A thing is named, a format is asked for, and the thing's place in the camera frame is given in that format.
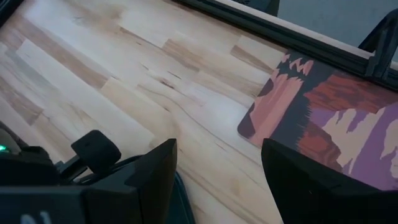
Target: black bracket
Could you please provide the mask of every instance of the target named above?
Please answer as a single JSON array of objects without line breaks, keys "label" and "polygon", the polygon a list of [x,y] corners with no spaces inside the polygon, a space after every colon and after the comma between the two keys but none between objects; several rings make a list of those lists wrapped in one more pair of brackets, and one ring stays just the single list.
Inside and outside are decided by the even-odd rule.
[{"label": "black bracket", "polygon": [[359,45],[359,48],[374,52],[369,58],[365,77],[394,81],[397,76],[389,73],[392,57],[398,47],[398,9],[391,11]]}]

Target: black corner piece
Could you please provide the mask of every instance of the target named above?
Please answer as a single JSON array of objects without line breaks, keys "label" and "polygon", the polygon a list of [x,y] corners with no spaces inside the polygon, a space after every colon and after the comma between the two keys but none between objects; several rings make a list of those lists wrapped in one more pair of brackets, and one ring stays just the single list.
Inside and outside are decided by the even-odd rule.
[{"label": "black corner piece", "polygon": [[382,79],[384,82],[398,85],[398,77],[389,74],[398,46],[398,9],[391,11],[359,45],[360,49],[374,52],[369,58],[365,76]]},{"label": "black corner piece", "polygon": [[398,42],[396,10],[390,12],[359,46],[363,50],[376,51],[375,56],[368,60],[215,0],[174,1],[194,7],[258,37],[301,52],[344,72],[398,91],[398,71],[390,68]]},{"label": "black corner piece", "polygon": [[24,0],[3,0],[0,2],[0,27],[6,23]]},{"label": "black corner piece", "polygon": [[397,223],[398,191],[381,191],[271,139],[262,165],[285,224]]}]

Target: wood plank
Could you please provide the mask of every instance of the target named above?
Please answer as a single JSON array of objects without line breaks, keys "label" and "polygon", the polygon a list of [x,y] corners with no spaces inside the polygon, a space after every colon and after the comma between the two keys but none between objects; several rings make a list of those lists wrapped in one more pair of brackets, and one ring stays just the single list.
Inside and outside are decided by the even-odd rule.
[{"label": "wood plank", "polygon": [[67,67],[71,72],[81,78],[93,88],[100,89],[107,81],[107,74],[101,74],[85,65],[81,60],[74,56],[68,49],[51,39],[45,32],[37,28],[27,19],[16,14],[14,19],[18,20],[17,30],[40,47],[47,54]]},{"label": "wood plank", "polygon": [[24,95],[13,89],[13,87],[1,77],[0,96],[3,97],[28,124],[32,124],[43,112],[43,108],[35,105]]},{"label": "wood plank", "polygon": [[26,40],[17,51],[24,61],[58,88],[70,101],[85,111],[102,126],[111,127],[114,136],[120,139],[124,156],[142,154],[149,150],[154,137],[151,132],[123,113],[114,104],[76,77],[43,50]]},{"label": "wood plank", "polygon": [[64,160],[57,148],[35,132],[2,97],[0,97],[0,105],[0,120],[24,142],[30,146],[43,147],[54,162]]}]

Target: wooden floor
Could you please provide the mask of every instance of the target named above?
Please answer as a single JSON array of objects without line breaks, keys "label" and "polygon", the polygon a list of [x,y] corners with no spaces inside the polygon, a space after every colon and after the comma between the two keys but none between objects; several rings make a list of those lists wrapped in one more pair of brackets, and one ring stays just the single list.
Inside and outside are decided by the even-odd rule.
[{"label": "wooden floor", "polygon": [[92,129],[168,138],[198,223],[281,223],[237,126],[285,49],[169,0],[25,0],[0,31],[0,120],[54,161]]}]

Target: black plastic component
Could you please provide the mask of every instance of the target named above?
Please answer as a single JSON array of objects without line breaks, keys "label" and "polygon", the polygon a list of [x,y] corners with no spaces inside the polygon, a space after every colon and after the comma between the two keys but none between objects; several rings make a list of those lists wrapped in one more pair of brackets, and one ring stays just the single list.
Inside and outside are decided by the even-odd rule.
[{"label": "black plastic component", "polygon": [[138,188],[145,223],[166,220],[177,167],[177,141],[169,139],[134,162],[136,172],[125,181]]},{"label": "black plastic component", "polygon": [[18,155],[0,153],[0,170],[0,186],[46,186],[60,181],[50,158],[36,152],[22,151]]},{"label": "black plastic component", "polygon": [[271,139],[261,157],[285,224],[397,223],[396,190],[382,192]]},{"label": "black plastic component", "polygon": [[172,196],[170,198],[169,214],[166,224],[195,224],[187,191],[180,175],[176,172]]},{"label": "black plastic component", "polygon": [[87,170],[87,166],[83,163],[79,156],[74,156],[66,164],[58,162],[56,164],[62,184],[71,183],[76,177],[84,173]]},{"label": "black plastic component", "polygon": [[0,2],[0,27],[10,18],[24,0],[2,0]]},{"label": "black plastic component", "polygon": [[374,52],[369,58],[365,76],[393,82],[388,73],[392,57],[398,47],[398,9],[391,11],[359,45],[360,49]]},{"label": "black plastic component", "polygon": [[[366,76],[371,72],[368,68],[369,60],[351,52],[326,44],[320,40],[280,26],[271,21],[261,19],[247,12],[227,6],[214,0],[174,0],[201,10],[213,17],[229,22],[261,38],[270,39],[285,47],[294,49],[316,60],[327,63],[347,73],[365,78],[370,82],[393,91],[398,90],[398,71],[386,67],[387,76],[378,77],[378,74]],[[376,71],[384,68],[384,63],[377,66]]]},{"label": "black plastic component", "polygon": [[0,187],[0,223],[140,224],[137,195],[88,187]]},{"label": "black plastic component", "polygon": [[94,173],[108,170],[121,158],[118,147],[98,130],[90,131],[71,147]]}]

